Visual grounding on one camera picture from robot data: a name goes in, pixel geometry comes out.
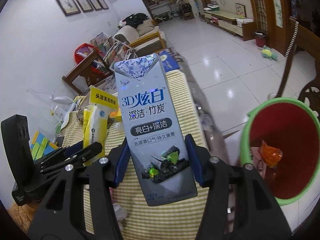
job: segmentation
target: wooden chair back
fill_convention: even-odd
[[[92,71],[91,71],[92,62],[96,59],[98,61],[101,61],[105,65],[106,69],[108,69],[108,66],[105,64],[100,54],[96,50],[93,50],[87,57],[84,58],[83,61],[81,61],[77,66],[75,66],[68,75],[63,76],[62,80],[65,83],[67,83],[77,93],[81,94],[82,91],[79,88],[77,88],[72,82],[78,76],[83,76],[86,78],[86,81],[88,84],[88,78],[92,75]]]
[[[293,36],[296,20],[290,17],[290,37]],[[320,115],[320,38],[305,27],[299,25],[296,39],[292,49],[288,54],[287,62],[284,67],[284,74],[276,97],[281,97],[287,83],[289,73],[292,66],[293,57],[295,55],[296,46],[304,49],[316,60],[316,77],[314,80],[305,85],[300,92],[298,100],[309,104],[315,115]]]

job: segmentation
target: plush toy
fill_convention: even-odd
[[[278,60],[278,54],[272,53],[271,49],[266,45],[263,46],[263,50],[261,51],[263,57],[269,58],[270,60]]]

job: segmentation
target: charcoal image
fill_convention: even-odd
[[[169,150],[162,153],[159,158],[151,156],[160,162],[160,166],[151,161],[144,172],[141,173],[142,178],[151,179],[154,183],[160,183],[190,166],[190,162],[185,158],[179,160],[179,154],[179,148],[172,146]]]

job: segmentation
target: metal screw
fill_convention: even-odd
[[[245,167],[247,170],[249,170],[249,171],[251,171],[251,170],[253,169],[253,165],[252,165],[251,163],[246,163],[246,164],[244,165],[244,167]]]
[[[210,157],[209,160],[210,160],[211,163],[218,163],[219,162],[219,158],[215,157],[215,156],[214,157]]]
[[[105,163],[107,163],[109,160],[108,160],[108,158],[106,158],[106,157],[102,157],[100,160],[99,160],[99,162],[101,163],[101,164],[105,164]]]
[[[73,165],[72,164],[68,164],[67,166],[65,166],[66,171],[72,171],[73,170]]]

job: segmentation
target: sofa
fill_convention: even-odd
[[[159,26],[146,20],[137,29],[131,26],[122,27],[114,38],[135,48],[138,57],[159,52],[166,48],[166,37]]]

